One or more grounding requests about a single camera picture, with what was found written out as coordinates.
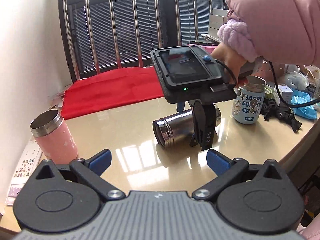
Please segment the pink jacket sleeve forearm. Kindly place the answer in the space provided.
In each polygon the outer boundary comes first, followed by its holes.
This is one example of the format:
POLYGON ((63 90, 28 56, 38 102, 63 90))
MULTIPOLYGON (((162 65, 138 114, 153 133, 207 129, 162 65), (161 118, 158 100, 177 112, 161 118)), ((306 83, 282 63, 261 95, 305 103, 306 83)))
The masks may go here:
POLYGON ((319 0, 227 0, 221 43, 254 62, 319 65, 319 0))

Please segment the person right hand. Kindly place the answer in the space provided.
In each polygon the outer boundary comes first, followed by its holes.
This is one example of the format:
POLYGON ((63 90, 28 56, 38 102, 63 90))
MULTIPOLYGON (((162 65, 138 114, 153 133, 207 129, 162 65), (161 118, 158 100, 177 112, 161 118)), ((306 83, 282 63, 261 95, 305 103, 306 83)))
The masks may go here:
POLYGON ((220 43, 212 51, 211 56, 223 62, 233 72, 234 76, 237 79, 236 87, 242 86, 247 82, 247 79, 245 77, 243 79, 240 79, 240 81, 238 80, 240 69, 247 62, 247 60, 232 48, 225 45, 224 43, 220 43))

